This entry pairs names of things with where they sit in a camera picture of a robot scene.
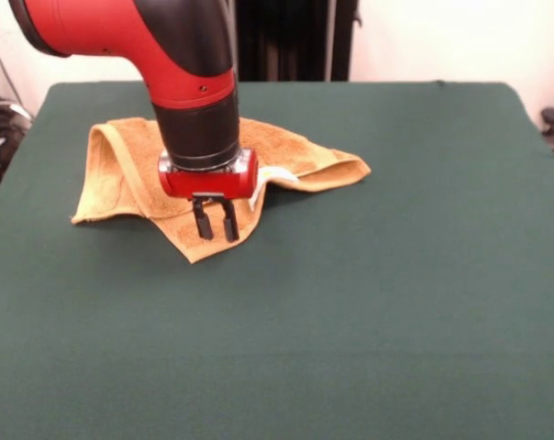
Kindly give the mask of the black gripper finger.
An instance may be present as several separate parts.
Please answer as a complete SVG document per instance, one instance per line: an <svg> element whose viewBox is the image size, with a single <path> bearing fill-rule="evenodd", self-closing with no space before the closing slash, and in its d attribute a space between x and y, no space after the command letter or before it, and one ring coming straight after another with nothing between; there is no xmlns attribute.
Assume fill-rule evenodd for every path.
<svg viewBox="0 0 554 440"><path fill-rule="evenodd" d="M226 198L220 198L219 202L225 214L223 224L226 240L228 242L235 242L239 240L239 231L234 204L231 200Z"/></svg>
<svg viewBox="0 0 554 440"><path fill-rule="evenodd" d="M194 197L192 200L194 219L198 231L199 237L204 240L212 239L212 228L210 225L209 217L205 213L204 209L205 198Z"/></svg>

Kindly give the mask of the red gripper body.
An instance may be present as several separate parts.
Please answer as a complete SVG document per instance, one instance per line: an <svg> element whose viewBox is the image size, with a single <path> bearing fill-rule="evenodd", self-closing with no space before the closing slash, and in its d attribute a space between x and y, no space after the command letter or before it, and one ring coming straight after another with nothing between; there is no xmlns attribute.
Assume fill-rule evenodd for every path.
<svg viewBox="0 0 554 440"><path fill-rule="evenodd" d="M226 167L209 171L180 170L164 150L158 162L164 192L175 198L200 196L249 199L257 186L259 162L253 149L242 149Z"/></svg>

